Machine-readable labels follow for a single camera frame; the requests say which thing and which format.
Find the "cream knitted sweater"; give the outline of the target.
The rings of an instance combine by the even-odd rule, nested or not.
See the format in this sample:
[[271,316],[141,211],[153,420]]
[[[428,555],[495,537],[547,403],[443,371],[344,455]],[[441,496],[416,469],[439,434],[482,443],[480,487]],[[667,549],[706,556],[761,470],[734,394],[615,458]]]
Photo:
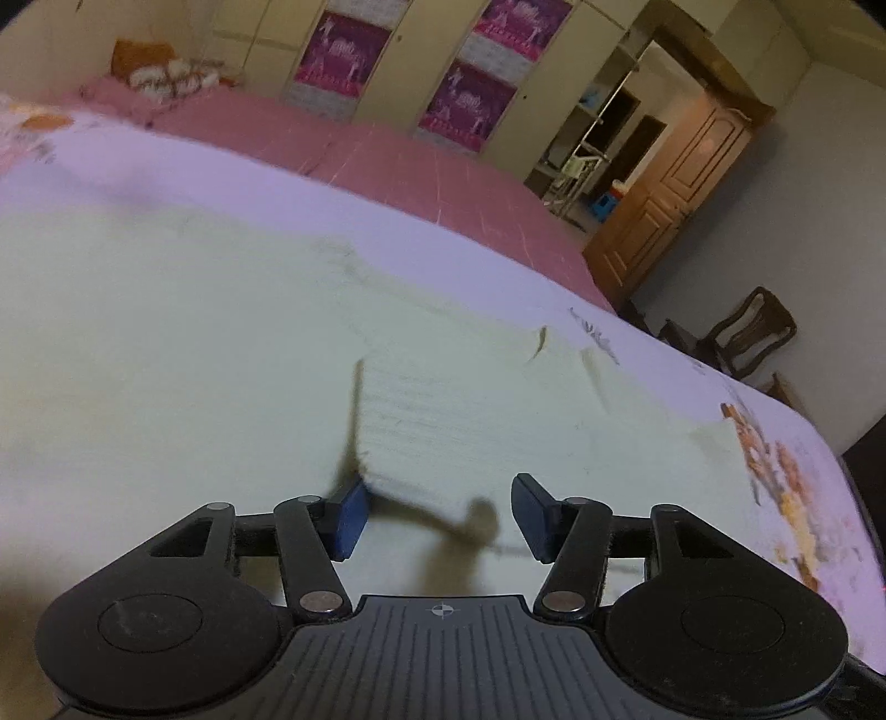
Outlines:
[[316,237],[185,208],[2,219],[2,712],[53,714],[54,597],[211,501],[266,512],[363,471],[356,594],[533,594],[528,472],[622,515],[760,540],[731,421],[670,413],[599,349],[503,326]]

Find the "dark wooden chair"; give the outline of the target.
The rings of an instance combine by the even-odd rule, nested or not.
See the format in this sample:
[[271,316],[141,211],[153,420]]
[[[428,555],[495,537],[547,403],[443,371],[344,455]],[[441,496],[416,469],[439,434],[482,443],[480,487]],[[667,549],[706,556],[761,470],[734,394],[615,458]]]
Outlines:
[[797,324],[789,309],[763,286],[754,288],[730,315],[703,336],[693,335],[674,320],[665,321],[654,333],[631,301],[626,301],[617,316],[692,360],[739,381],[751,377],[797,335]]

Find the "brown wooden door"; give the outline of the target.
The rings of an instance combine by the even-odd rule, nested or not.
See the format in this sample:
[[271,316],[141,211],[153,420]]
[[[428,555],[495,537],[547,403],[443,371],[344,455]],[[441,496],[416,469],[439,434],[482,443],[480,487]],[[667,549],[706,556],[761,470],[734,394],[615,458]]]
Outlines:
[[583,252],[598,290],[620,307],[646,280],[775,110],[703,93]]

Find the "blue plastic stool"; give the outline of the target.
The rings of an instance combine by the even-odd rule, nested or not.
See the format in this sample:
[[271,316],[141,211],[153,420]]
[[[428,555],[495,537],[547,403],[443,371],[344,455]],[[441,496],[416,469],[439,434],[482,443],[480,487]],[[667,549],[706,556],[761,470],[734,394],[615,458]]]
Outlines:
[[608,216],[612,213],[612,210],[617,207],[617,204],[622,201],[622,198],[625,196],[625,183],[620,182],[620,180],[614,180],[611,183],[610,188],[605,193],[602,193],[601,197],[597,198],[595,204],[593,204],[593,208],[591,209],[591,214],[599,220],[599,222],[605,222],[608,219]]

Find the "floral lilac bed sheet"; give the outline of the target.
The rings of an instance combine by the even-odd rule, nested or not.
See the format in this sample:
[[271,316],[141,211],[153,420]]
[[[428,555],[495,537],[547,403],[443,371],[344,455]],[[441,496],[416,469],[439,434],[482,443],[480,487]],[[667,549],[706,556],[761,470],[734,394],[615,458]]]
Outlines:
[[503,326],[550,324],[569,347],[599,349],[670,413],[732,422],[751,481],[757,544],[742,543],[838,610],[850,650],[884,663],[884,582],[838,460],[784,405],[705,371],[616,315],[480,244],[386,205],[201,142],[76,114],[60,131],[27,136],[2,169],[2,219],[65,207],[185,208],[266,233],[316,237],[416,290]]

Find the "pink checked bed cover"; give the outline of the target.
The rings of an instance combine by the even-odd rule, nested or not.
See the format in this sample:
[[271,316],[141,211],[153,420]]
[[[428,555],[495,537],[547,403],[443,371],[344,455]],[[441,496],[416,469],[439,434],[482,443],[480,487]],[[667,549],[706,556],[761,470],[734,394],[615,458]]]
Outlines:
[[140,95],[99,76],[75,106],[204,142],[428,220],[507,256],[608,311],[566,225],[523,183],[473,157],[375,123],[314,116],[278,100],[213,87],[182,100]]

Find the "orange patterned pillow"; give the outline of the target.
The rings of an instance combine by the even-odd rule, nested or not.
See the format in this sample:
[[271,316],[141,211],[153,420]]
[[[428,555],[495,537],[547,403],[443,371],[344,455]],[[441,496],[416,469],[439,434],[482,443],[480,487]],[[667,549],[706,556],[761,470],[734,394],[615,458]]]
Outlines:
[[119,81],[128,81],[137,70],[148,66],[165,66],[176,58],[176,51],[165,42],[138,42],[117,39],[111,54],[110,72]]

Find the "lower left purple poster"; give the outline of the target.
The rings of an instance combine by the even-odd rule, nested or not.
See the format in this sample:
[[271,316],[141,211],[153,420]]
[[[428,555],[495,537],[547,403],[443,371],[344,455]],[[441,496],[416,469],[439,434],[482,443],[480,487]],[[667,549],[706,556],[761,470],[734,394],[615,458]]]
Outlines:
[[359,97],[390,32],[362,19],[325,12],[295,72],[297,84]]

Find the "purple poster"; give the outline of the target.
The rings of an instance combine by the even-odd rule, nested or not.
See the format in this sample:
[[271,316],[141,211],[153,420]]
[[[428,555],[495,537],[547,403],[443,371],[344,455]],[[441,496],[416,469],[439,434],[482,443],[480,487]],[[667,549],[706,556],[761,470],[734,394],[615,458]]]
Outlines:
[[418,129],[469,153],[481,153],[515,95],[512,85],[454,60],[431,97]]
[[390,32],[362,19],[325,12],[295,72],[297,84],[359,97]]
[[572,8],[574,3],[565,0],[491,0],[473,32],[538,61]]

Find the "lower right purple poster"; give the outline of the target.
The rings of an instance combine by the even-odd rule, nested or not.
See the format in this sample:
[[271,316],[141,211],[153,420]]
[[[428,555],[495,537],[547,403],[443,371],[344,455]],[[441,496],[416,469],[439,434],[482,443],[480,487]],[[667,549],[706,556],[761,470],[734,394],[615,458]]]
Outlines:
[[431,97],[418,129],[469,153],[481,153],[515,95],[512,85],[454,60]]

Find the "cream wardrobe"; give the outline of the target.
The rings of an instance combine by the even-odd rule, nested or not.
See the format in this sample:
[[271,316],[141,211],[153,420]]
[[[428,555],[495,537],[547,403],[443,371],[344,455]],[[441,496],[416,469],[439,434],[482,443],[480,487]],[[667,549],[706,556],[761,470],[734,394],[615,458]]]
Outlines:
[[[574,8],[538,61],[473,32],[489,2],[222,2],[203,54],[242,72],[257,95],[338,121],[380,123],[526,178],[554,135],[617,53],[644,6],[572,2]],[[325,12],[390,32],[359,97],[297,84],[295,72]],[[452,61],[512,85],[515,95],[481,153],[424,135],[418,121]]]

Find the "upper right purple poster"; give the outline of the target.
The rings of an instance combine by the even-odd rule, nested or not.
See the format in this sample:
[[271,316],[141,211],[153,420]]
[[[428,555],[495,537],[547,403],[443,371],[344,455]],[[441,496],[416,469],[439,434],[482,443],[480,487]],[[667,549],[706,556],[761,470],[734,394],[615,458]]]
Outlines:
[[572,8],[574,3],[565,0],[491,0],[473,32],[538,61]]

